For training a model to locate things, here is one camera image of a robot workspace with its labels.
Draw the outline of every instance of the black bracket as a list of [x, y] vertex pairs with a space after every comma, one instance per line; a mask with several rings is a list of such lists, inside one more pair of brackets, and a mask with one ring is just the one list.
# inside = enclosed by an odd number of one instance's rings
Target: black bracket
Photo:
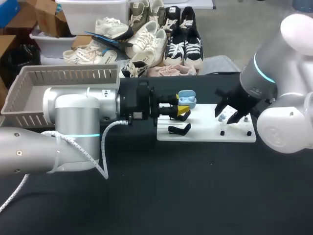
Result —
[[169, 126], [168, 127], [168, 131], [170, 132], [170, 134], [176, 134], [176, 135], [180, 135], [180, 136], [185, 136], [189, 130], [191, 129], [191, 124], [187, 124], [186, 127], [184, 129], [180, 129], [174, 126]]

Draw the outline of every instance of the white board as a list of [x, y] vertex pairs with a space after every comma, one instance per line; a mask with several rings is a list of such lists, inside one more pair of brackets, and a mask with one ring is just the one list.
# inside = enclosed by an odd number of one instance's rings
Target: white board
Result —
[[[248, 122], [245, 122], [244, 118], [242, 118], [238, 123], [227, 125], [227, 120], [236, 112], [236, 110], [227, 106], [223, 110], [226, 119], [220, 122], [218, 121], [218, 117], [215, 118], [215, 107], [216, 104], [197, 104], [196, 107], [191, 110], [191, 114], [185, 122], [170, 120], [167, 116], [160, 116], [157, 119], [157, 140], [196, 142], [256, 141], [256, 135], [250, 114], [247, 115]], [[168, 126], [175, 126], [183, 129], [189, 123], [191, 124], [191, 129], [185, 136], [170, 134], [168, 131]]]

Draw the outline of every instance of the bolt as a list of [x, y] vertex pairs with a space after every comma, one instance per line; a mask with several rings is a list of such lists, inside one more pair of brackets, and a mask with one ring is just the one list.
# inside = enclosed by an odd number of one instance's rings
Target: bolt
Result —
[[223, 121], [223, 120], [225, 120], [225, 119], [226, 119], [225, 114], [221, 114], [221, 115], [219, 116], [219, 121]]

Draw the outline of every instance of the black and white sneaker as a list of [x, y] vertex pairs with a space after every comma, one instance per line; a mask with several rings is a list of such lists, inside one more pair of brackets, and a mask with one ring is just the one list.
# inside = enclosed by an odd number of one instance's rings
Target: black and white sneaker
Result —
[[193, 65], [195, 69], [200, 69], [203, 64], [203, 48], [202, 40], [195, 28], [190, 28], [187, 31], [185, 39], [185, 56], [184, 65]]
[[182, 65], [184, 57], [185, 36], [182, 29], [177, 26], [168, 39], [163, 62], [165, 65]]
[[121, 69], [119, 77], [140, 77], [154, 60], [155, 53], [152, 50], [139, 52]]
[[190, 29], [196, 26], [196, 14], [191, 6], [185, 7], [181, 14], [181, 28]]
[[180, 8], [177, 6], [167, 7], [165, 9], [164, 26], [162, 28], [166, 33], [171, 33], [180, 23]]

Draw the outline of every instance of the black tabletop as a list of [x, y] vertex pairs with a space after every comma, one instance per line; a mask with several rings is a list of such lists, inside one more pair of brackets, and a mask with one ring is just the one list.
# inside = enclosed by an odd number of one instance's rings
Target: black tabletop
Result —
[[[194, 90], [198, 103], [219, 102], [215, 89], [237, 83], [237, 75], [150, 79], [163, 94]], [[120, 91], [136, 86], [124, 81]], [[280, 154], [258, 136], [161, 142], [152, 121], [114, 127], [106, 147], [109, 180], [95, 169], [30, 175], [0, 214], [0, 235], [313, 233], [313, 151]], [[21, 179], [0, 179], [0, 204]]]

